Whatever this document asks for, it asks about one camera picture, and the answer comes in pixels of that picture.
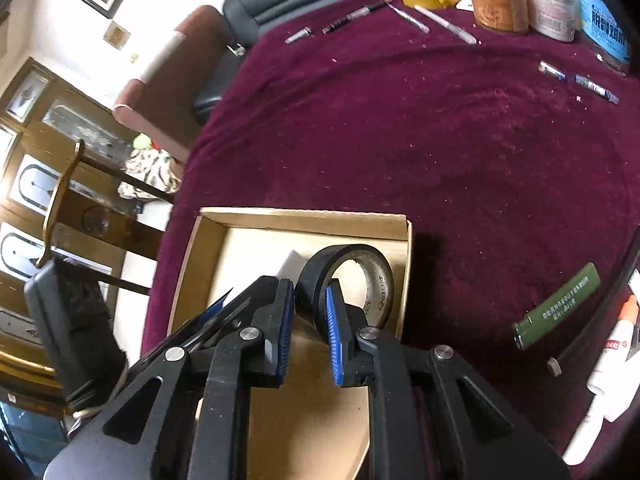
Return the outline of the green lighter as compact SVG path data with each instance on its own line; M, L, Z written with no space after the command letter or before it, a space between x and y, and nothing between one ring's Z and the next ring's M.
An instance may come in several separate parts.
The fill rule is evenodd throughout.
M600 284L596 266L588 262L556 292L528 311L521 321L512 324L516 348L526 350L550 334L589 299Z

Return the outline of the black electrical tape roll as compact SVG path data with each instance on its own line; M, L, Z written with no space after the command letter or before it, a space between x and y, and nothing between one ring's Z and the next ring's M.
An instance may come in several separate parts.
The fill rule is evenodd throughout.
M382 328L393 311L395 284L386 257L371 245L331 245L304 265L295 286L297 314L328 341L326 289L340 282L346 304L363 310L369 325Z

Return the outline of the white bottle orange cap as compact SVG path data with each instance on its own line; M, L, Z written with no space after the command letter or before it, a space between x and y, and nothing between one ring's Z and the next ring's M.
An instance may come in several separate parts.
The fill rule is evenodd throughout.
M617 322L588 378L587 388L595 396L604 396L615 374L626 361L639 313L636 296L631 295L620 309Z

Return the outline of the white dropper bottle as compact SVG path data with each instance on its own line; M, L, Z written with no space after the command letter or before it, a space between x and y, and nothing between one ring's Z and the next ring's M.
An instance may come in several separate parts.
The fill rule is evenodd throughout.
M568 466L581 464L589 455L605 422L614 422L612 402L606 396L594 396L585 417L576 428L570 443L563 453Z

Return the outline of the thin black pen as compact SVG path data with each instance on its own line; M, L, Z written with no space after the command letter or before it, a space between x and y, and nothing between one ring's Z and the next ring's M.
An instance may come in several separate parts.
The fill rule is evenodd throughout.
M638 260L639 256L632 257L612 275L598 295L596 308L578 336L559 356L548 359L547 367L552 377L580 375L597 359L605 332L615 323L614 302L623 295L632 272L637 269Z

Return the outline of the large white power adapter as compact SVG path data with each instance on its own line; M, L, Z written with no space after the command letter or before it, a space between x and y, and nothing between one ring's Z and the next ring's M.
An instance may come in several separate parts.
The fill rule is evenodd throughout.
M276 277L279 280L290 280L294 285L296 285L307 261L308 258L302 256L298 252L290 252L283 260L282 266L280 266Z

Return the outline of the brown cardboard tray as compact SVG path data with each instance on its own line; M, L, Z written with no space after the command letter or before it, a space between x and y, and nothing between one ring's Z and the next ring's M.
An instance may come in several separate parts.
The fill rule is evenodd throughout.
M326 246L357 243L390 263L395 296L384 328L402 333L412 252L412 224L402 214L204 207L189 234L169 333L220 296L276 276L290 252L309 259ZM368 447L367 390L334 385L328 346L296 318L283 386L250 395L248 478L353 479Z

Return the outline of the wooden chair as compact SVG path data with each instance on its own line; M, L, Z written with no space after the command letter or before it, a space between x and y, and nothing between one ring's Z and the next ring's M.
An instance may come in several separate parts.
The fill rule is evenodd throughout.
M85 142L79 140L75 143L74 156L70 164L55 183L42 225L42 252L35 267L42 269L54 257L53 232L58 224L68 226L125 252L133 252L141 257L155 260L162 238L160 230L147 226L129 214L123 214L111 206L103 205L70 188L74 172L81 164L101 171L110 177L119 178L133 188L149 193L168 204L174 201L168 193L87 155Z

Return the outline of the maroon velvet tablecloth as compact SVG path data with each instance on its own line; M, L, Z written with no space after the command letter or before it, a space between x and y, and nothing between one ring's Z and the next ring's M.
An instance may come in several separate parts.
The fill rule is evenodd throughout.
M409 346L449 344L559 450L591 401L580 375L551 376L596 308L584 302L518 350L512 324L585 264L612 273L639 223L639 81L584 44L500 35L450 9L464 44L391 10L324 36L376 0L345 0L259 39L184 168L160 245L142 347L167 332L205 206L404 214L414 252ZM312 34L284 40L304 27ZM538 72L540 61L567 76ZM582 75L614 105L578 86Z

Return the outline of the blue patterned pen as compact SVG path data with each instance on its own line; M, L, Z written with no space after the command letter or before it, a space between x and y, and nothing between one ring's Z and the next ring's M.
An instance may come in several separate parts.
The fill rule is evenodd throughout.
M575 75L574 81L576 82L576 84L578 84L578 86L581 86L582 88L585 88L591 91L597 96L600 96L600 98L605 99L614 105L620 104L620 99L613 92L611 92L608 89L605 89L600 84L597 84L591 79L584 77L582 75Z

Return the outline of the white craft knife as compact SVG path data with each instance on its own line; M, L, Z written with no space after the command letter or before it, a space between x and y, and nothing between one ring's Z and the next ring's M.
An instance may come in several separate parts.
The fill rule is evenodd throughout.
M442 26L442 28L447 29L448 32L451 32L452 34L454 34L454 36L458 37L466 44L470 44L471 46L475 46L476 44L478 44L477 39L465 29L452 24L450 21L447 21L446 18L443 18L435 12L425 9L423 6L414 6L413 9L417 10L419 13L423 14L436 24L439 24L439 26Z

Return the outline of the thin silver scalpel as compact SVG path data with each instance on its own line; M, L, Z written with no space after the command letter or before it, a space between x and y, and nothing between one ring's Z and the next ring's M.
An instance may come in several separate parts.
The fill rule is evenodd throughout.
M398 8L396 8L396 6L394 6L390 2L387 3L387 6L390 8L390 10L395 12L403 20L405 20L406 22L410 23L412 26L419 29L420 32L423 32L425 35L428 35L431 32L431 29L427 25L423 24L421 21L417 20L409 13L399 10Z

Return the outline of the silver pen cap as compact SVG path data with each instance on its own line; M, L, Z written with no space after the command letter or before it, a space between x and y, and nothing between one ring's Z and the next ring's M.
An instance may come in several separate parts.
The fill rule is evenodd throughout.
M288 38L286 38L284 40L284 42L286 44L294 44L294 42L302 40L304 38L309 37L312 34L312 31L309 27L304 27L303 29L299 30L298 32L294 32L293 35L288 36Z

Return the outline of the black silver pen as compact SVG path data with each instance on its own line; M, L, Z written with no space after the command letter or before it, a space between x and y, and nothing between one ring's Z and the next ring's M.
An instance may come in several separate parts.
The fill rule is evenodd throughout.
M384 6L387 6L391 2L392 0L380 0L376 3L367 4L366 6L345 15L344 18L339 18L328 26L323 27L322 34L324 36L332 34L332 32L335 32L337 29L340 29L353 21L359 20L360 18L364 18L365 16L384 8Z

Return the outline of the blue label snack jar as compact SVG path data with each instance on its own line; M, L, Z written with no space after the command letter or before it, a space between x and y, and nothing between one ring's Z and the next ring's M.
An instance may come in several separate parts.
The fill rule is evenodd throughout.
M616 19L602 0L578 0L580 31L596 58L626 76L632 49Z

